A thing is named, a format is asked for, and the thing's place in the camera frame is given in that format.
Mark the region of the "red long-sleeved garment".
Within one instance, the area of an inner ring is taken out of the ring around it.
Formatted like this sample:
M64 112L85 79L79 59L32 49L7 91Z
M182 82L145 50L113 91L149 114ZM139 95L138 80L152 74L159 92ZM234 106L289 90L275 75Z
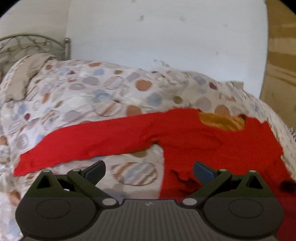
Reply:
M53 131L21 155L15 176L96 156L134 153L157 144L164 152L160 198L180 200L201 184L195 180L196 161L242 175L259 172L284 210L277 232L280 240L295 240L295 194L281 187L292 180L281 159L283 149L267 122L240 116L241 130L209 126L209 120L226 117L197 109L174 108L113 120L80 123Z

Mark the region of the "patterned circle-print quilt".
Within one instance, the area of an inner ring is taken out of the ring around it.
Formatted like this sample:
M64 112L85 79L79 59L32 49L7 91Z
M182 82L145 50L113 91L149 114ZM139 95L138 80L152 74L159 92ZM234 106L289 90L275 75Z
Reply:
M281 159L292 180L281 187L295 194L295 141L282 119L241 82L218 82L185 71L147 72L106 62L48 60L30 81L26 97L4 101L1 96L1 240L21 240L15 220L21 199L41 170L15 176L20 157L53 131L95 121L107 121L174 108L193 108L226 117L209 126L241 130L240 116L267 122L283 149ZM164 152L154 144L128 154L96 156L61 163L50 169L65 174L96 161L106 164L98 187L118 200L161 199Z

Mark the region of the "brown wooden wardrobe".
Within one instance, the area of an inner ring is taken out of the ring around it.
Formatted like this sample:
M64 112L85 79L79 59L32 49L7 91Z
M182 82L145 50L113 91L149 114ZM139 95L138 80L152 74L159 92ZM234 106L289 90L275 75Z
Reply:
M268 51L260 99L295 128L295 13L281 1L266 1Z

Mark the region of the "beige pillow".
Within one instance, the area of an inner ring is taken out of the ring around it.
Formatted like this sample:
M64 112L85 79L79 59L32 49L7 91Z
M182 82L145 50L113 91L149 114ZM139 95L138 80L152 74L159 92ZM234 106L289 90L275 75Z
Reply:
M4 101L24 99L32 78L39 73L48 60L55 58L48 53L34 54L25 56L14 64L1 83L1 96Z

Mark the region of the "metal bed headboard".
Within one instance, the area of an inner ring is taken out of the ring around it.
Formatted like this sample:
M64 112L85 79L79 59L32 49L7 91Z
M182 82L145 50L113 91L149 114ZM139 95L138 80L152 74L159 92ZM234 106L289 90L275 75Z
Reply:
M27 55L49 53L59 60L71 58L71 39L55 40L45 35L13 34L1 38L1 79L9 69Z

